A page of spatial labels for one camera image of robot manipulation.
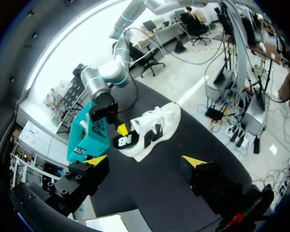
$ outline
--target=office chair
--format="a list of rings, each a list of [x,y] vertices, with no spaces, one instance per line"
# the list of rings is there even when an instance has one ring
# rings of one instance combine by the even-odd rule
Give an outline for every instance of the office chair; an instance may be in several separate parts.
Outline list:
[[[185,25],[188,34],[195,36],[195,38],[191,40],[192,46],[194,46],[194,44],[199,40],[203,41],[205,43],[205,45],[207,45],[207,43],[204,39],[208,39],[209,41],[211,41],[210,38],[201,37],[202,34],[205,34],[209,31],[208,26],[203,25],[202,23],[199,22],[199,20],[195,20],[188,13],[181,14],[181,16],[182,16],[181,20],[182,20],[183,24]]]
[[[145,54],[143,52],[141,52],[140,50],[138,50],[137,48],[133,47],[132,44],[130,43],[129,45],[129,52],[130,52],[130,57],[133,60],[137,60],[139,58],[141,58],[142,56],[144,56]],[[137,64],[139,64],[140,66],[143,67],[143,71],[141,73],[141,77],[143,78],[143,73],[147,70],[147,69],[151,69],[151,71],[153,72],[153,76],[156,76],[154,70],[153,70],[153,66],[158,65],[158,64],[162,64],[165,67],[164,63],[160,63],[158,61],[155,60],[155,54],[158,51],[155,52],[151,52],[149,53],[147,56],[145,56],[143,59],[139,60],[138,62],[136,62]]]
[[[253,30],[253,26],[249,19],[242,18],[242,22],[247,34],[247,43],[249,45],[255,45],[258,41],[256,39],[255,31]]]
[[[218,19],[220,21],[220,23],[223,26],[224,29],[224,33],[226,35],[232,35],[233,34],[233,30],[231,25],[229,24],[228,20],[223,16],[223,14],[220,12],[219,14],[217,13]]]

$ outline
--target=robotic arm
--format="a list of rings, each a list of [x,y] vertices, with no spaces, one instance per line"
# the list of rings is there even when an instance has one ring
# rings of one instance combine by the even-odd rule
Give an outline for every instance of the robotic arm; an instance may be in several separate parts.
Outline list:
[[[89,112],[91,120],[96,121],[106,117],[110,124],[115,121],[114,118],[116,118],[117,115],[118,104],[111,96],[111,90],[107,83],[111,83],[117,87],[125,87],[130,82],[131,77],[128,70],[130,62],[129,46],[132,33],[127,27],[130,26],[146,8],[156,15],[161,15],[179,7],[205,7],[209,2],[218,1],[219,0],[132,0],[115,23],[110,34],[110,38],[117,40],[114,47],[114,59],[97,69],[87,67],[81,73],[81,79],[85,89],[91,94],[92,100],[97,104]],[[243,67],[246,67],[246,54],[243,49],[245,49],[245,46],[247,47],[246,33],[241,24],[238,12],[236,11],[236,6],[231,0],[221,1],[228,6],[229,11],[227,14],[230,14],[229,19],[233,25],[236,42],[244,44],[244,46],[237,46],[237,54],[242,58],[239,59],[238,62],[238,76],[244,77],[246,75],[246,69],[243,69]]]

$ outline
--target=black cable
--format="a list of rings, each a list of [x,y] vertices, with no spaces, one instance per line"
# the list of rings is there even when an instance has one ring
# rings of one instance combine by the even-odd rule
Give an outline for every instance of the black cable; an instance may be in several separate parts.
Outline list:
[[[207,227],[213,225],[215,222],[219,221],[220,219],[222,219],[222,217],[218,217],[215,221],[212,221],[211,223],[207,224],[206,226],[202,227],[201,229],[197,230],[196,232],[201,232],[201,231],[205,230]]]
[[[246,51],[246,54],[247,54],[247,58],[248,58],[249,64],[250,64],[251,68],[253,69],[252,64],[251,64],[251,61],[250,61],[250,58],[249,58],[249,55],[248,55],[248,52],[247,52],[247,49],[245,49],[245,51]],[[290,97],[289,97],[288,99],[286,99],[286,100],[284,100],[284,101],[276,101],[276,100],[272,99],[272,97],[270,97],[266,92],[265,92],[265,94],[268,96],[268,98],[269,98],[271,101],[276,102],[276,103],[285,103],[285,102],[287,102],[287,101],[290,100]]]
[[[157,41],[155,41],[155,40],[154,40],[153,38],[151,38],[148,34],[146,34],[145,32],[143,32],[142,30],[140,30],[140,29],[138,29],[138,28],[128,28],[128,29],[125,31],[125,35],[126,35],[127,31],[128,31],[128,30],[131,30],[131,29],[138,30],[139,32],[141,32],[141,33],[143,33],[144,35],[146,35],[150,40],[154,41],[154,42],[155,42],[159,47],[161,47],[161,45],[160,45]],[[221,47],[221,45],[222,45],[222,42],[223,42],[223,41],[221,41],[221,43],[220,43],[220,45],[219,45],[217,51],[215,52],[215,54],[214,54],[210,59],[208,59],[207,61],[205,61],[205,62],[203,62],[203,63],[193,63],[193,62],[189,62],[189,61],[186,61],[186,60],[183,60],[183,59],[177,57],[176,55],[174,55],[174,54],[172,54],[171,52],[169,52],[167,49],[164,49],[164,50],[167,52],[167,54],[170,54],[171,56],[175,57],[175,58],[178,59],[178,60],[181,60],[182,62],[185,62],[185,63],[188,63],[188,64],[194,64],[194,65],[202,65],[202,64],[206,64],[206,63],[209,62],[212,58],[215,57],[215,55],[218,53],[218,51],[219,51],[219,49],[220,49],[220,47]]]

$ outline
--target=yellow tape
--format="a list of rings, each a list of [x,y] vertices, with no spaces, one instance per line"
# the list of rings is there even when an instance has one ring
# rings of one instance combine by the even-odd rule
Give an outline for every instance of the yellow tape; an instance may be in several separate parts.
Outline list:
[[[196,168],[197,165],[200,165],[202,163],[208,163],[208,162],[204,162],[202,160],[194,159],[188,156],[182,156],[182,158],[187,160],[194,168]]]
[[[107,156],[100,156],[91,160],[86,160],[84,163],[90,163],[93,164],[93,166],[97,166],[103,159],[105,159]]]
[[[117,132],[118,132],[119,134],[121,134],[122,136],[126,136],[126,135],[129,133],[125,123],[121,124],[121,125],[117,128]]]

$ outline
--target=white sneaker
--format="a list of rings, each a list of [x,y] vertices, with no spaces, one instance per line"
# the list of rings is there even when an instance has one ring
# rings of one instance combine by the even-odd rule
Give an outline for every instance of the white sneaker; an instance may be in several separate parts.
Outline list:
[[[128,157],[140,162],[162,141],[170,139],[179,125],[180,106],[170,102],[163,107],[145,112],[141,117],[131,120],[131,131],[139,134],[139,141],[131,148],[119,150]]]

